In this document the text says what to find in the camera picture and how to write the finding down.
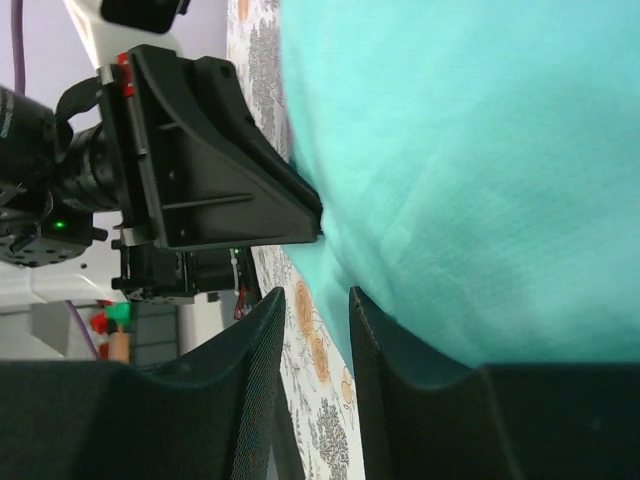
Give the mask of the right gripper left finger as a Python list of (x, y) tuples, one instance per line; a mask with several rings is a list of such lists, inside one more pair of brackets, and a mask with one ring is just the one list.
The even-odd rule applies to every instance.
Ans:
[(5, 479), (263, 479), (286, 301), (153, 373), (112, 361), (1, 365)]

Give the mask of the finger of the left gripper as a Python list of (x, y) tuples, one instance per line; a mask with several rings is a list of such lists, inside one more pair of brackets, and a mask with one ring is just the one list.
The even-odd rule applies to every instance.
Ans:
[(139, 171), (163, 249), (314, 242), (322, 205), (256, 125), (234, 65), (129, 53)]
[(151, 244), (114, 244), (112, 249), (120, 254), (120, 275), (112, 288), (130, 302), (184, 305), (199, 294), (222, 291), (236, 292), (251, 304), (260, 299), (247, 248), (173, 252)]

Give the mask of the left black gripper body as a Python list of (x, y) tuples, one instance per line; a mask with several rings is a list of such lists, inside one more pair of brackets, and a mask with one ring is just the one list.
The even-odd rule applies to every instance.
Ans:
[(54, 198), (82, 214), (119, 211), (122, 240), (145, 238), (145, 154), (128, 65), (108, 64), (69, 87), (55, 108), (58, 164)]

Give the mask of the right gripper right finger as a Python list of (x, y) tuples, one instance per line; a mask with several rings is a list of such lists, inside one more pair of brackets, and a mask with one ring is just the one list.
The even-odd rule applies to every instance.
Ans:
[(636, 364), (497, 364), (437, 352), (349, 295), (370, 479), (635, 479)]

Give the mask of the teal t shirt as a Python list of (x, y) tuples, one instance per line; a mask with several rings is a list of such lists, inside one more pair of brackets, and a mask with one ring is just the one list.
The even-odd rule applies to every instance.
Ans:
[(464, 365), (639, 357), (639, 5), (285, 1), (287, 254), (345, 361), (348, 296)]

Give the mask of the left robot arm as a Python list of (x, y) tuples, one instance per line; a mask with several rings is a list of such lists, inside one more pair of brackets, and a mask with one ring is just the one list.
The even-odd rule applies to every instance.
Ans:
[(185, 1), (69, 1), (94, 73), (26, 95), (24, 5), (1, 91), (1, 303), (180, 305), (257, 288), (255, 246), (311, 243), (322, 205), (256, 125), (234, 65), (188, 59)]

